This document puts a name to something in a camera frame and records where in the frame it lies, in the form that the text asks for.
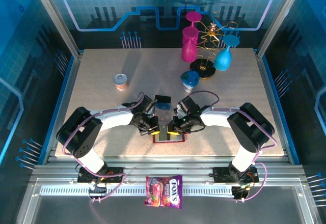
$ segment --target tofs candy bag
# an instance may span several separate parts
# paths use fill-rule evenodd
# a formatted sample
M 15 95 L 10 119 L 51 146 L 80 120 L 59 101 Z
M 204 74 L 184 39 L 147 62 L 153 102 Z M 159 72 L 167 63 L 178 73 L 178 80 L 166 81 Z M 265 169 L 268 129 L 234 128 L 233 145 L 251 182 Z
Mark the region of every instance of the tofs candy bag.
M 182 176 L 146 177 L 144 205 L 182 208 Z

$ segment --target tin can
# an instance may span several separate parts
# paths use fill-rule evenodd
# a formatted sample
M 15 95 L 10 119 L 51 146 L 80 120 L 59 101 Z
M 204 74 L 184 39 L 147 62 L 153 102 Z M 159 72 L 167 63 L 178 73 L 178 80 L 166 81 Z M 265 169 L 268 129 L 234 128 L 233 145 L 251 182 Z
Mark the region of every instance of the tin can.
M 117 74 L 114 77 L 114 84 L 119 91 L 124 91 L 128 88 L 128 78 L 125 74 Z

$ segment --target wooden tabletop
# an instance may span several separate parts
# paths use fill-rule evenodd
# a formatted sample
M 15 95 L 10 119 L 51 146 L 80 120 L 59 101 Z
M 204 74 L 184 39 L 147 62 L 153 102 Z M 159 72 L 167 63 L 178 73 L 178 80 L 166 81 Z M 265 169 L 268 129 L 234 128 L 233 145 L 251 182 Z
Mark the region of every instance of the wooden tabletop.
M 231 49 L 232 64 L 227 71 L 216 71 L 207 80 L 201 80 L 194 91 L 209 90 L 220 97 L 216 107 L 236 107 L 252 103 L 275 127 L 266 91 L 251 48 Z M 86 49 L 69 102 L 66 119 L 80 106 L 88 110 L 115 108 L 133 102 L 139 92 L 172 97 L 172 107 L 187 93 L 180 75 L 189 69 L 181 60 L 181 48 L 160 49 Z M 124 73 L 129 88 L 116 89 L 113 78 Z M 201 107 L 215 98 L 210 94 L 195 94 L 193 100 Z M 280 142 L 276 131 L 274 138 Z M 233 156 L 240 144 L 232 129 L 210 126 L 186 136 L 184 143 L 153 144 L 152 136 L 140 136 L 134 126 L 118 126 L 100 132 L 94 150 L 100 156 Z M 58 144 L 56 156 L 62 156 Z M 284 155 L 281 143 L 265 150 L 264 155 Z

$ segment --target wine glass base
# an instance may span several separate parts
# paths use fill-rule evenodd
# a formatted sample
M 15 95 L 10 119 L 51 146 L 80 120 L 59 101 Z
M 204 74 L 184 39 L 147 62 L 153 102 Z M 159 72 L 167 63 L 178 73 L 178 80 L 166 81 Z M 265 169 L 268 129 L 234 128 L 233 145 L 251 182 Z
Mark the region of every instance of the wine glass base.
M 215 67 L 212 61 L 197 59 L 190 64 L 190 70 L 197 71 L 201 79 L 207 79 L 215 74 Z

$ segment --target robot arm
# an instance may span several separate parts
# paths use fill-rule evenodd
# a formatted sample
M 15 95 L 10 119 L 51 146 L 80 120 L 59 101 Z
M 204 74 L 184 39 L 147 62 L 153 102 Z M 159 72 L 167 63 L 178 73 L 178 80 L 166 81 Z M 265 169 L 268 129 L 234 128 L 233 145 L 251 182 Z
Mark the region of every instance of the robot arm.
M 159 133 L 158 118 L 152 115 L 155 102 L 145 95 L 138 106 L 134 107 L 135 104 L 136 102 L 125 103 L 119 106 L 118 110 L 104 114 L 79 107 L 60 128 L 57 139 L 62 145 L 65 145 L 79 124 L 91 115 L 99 114 L 79 129 L 67 144 L 66 149 L 91 172 L 106 174 L 106 164 L 92 149 L 100 131 L 130 124 L 137 127 L 141 135 Z
M 271 123 L 250 103 L 238 108 L 212 110 L 210 106 L 200 108 L 188 96 L 178 103 L 175 113 L 176 116 L 168 125 L 168 133 L 171 134 L 192 133 L 194 126 L 202 126 L 203 129 L 206 126 L 223 126 L 233 130 L 240 143 L 240 149 L 228 167 L 228 180 L 231 182 L 243 179 L 251 170 L 256 155 L 269 140 L 255 124 L 250 125 L 250 120 L 243 114 L 255 120 L 269 135 L 275 131 Z

